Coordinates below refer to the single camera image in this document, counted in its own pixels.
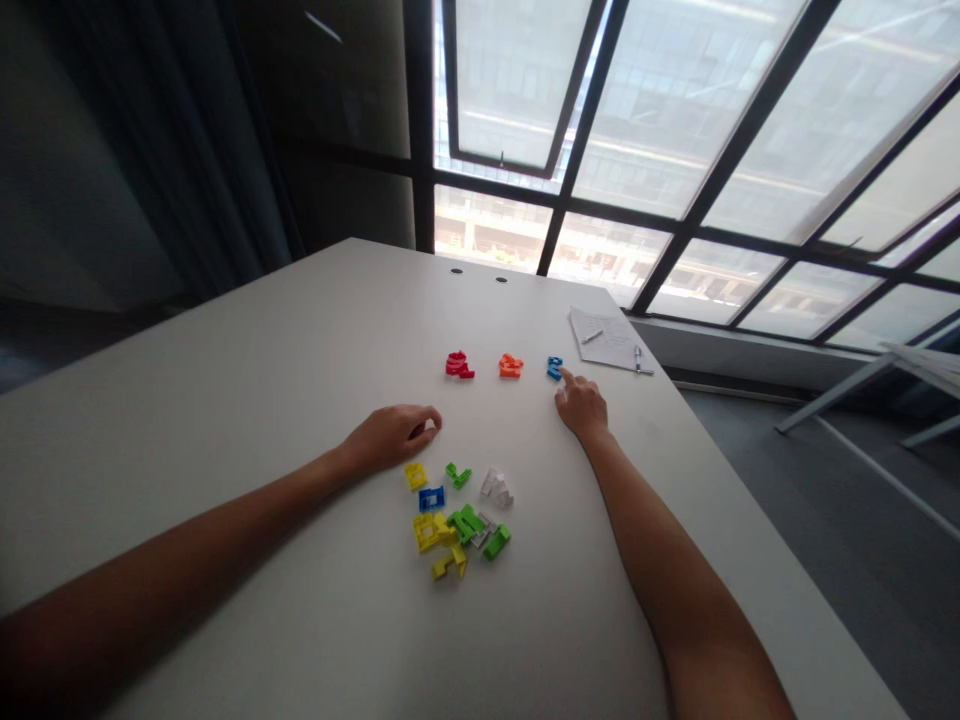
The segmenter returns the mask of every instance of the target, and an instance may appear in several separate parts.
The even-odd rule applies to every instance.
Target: window
[[[335,160],[411,179],[421,250],[634,314],[922,344],[960,328],[960,12],[828,5],[403,3],[418,141]]]
[[[960,281],[960,244],[953,243],[921,267],[918,272],[924,275],[946,278],[947,280]]]
[[[877,284],[876,278],[867,275],[800,262],[743,319],[740,327],[811,338]]]
[[[960,190],[960,96],[897,156],[823,239],[882,250]]]
[[[691,240],[650,312],[725,324],[781,262],[774,255]]]
[[[656,230],[567,213],[547,276],[604,287],[629,308],[669,239]]]
[[[550,210],[437,185],[435,252],[482,265],[535,273]]]
[[[802,6],[631,0],[574,193],[680,217]]]
[[[957,310],[960,295],[898,285],[828,342],[883,352],[881,342],[908,342]]]
[[[941,0],[844,0],[706,224],[799,244],[817,208],[958,60],[960,15]]]
[[[444,2],[451,156],[551,177],[602,9],[599,0]]]

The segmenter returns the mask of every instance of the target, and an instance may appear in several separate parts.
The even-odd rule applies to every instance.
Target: curtain
[[[131,187],[198,297],[302,257],[228,3],[64,0],[59,8]]]

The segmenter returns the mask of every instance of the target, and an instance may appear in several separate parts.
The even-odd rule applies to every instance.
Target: wrist
[[[595,448],[608,445],[611,442],[616,444],[617,442],[613,433],[610,432],[610,428],[605,425],[577,433],[577,439],[580,440],[580,444],[583,445],[584,450],[586,450],[588,454]]]

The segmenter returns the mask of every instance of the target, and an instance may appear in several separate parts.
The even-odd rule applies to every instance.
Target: window pane
[[[960,59],[943,0],[844,0],[706,224],[799,243],[818,205]]]
[[[633,0],[574,194],[679,217],[801,0]]]
[[[669,239],[657,230],[567,213],[547,277],[604,287],[630,308]]]
[[[649,311],[727,323],[781,262],[775,255],[691,240]]]
[[[940,111],[823,239],[882,250],[960,188],[960,95]]]
[[[880,265],[881,267],[896,267],[926,245],[930,238],[940,232],[947,223],[951,222],[958,215],[960,215],[960,202],[944,210],[933,220],[917,230],[917,232],[913,234],[913,237],[895,247],[873,264]]]
[[[437,185],[435,252],[482,265],[535,273],[550,208]]]
[[[831,345],[883,351],[881,341],[909,342],[960,309],[960,295],[898,285],[830,338]]]
[[[937,253],[919,272],[960,282],[960,241]]]
[[[812,338],[879,282],[868,275],[797,263],[743,319],[740,327]]]
[[[459,0],[456,8],[460,150],[544,167],[590,0]]]

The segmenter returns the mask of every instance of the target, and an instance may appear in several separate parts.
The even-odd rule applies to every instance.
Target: gray floor
[[[960,544],[816,422],[777,433],[791,408],[683,396],[910,717],[960,717]],[[892,440],[922,428],[825,418],[960,525],[956,434],[914,454]]]

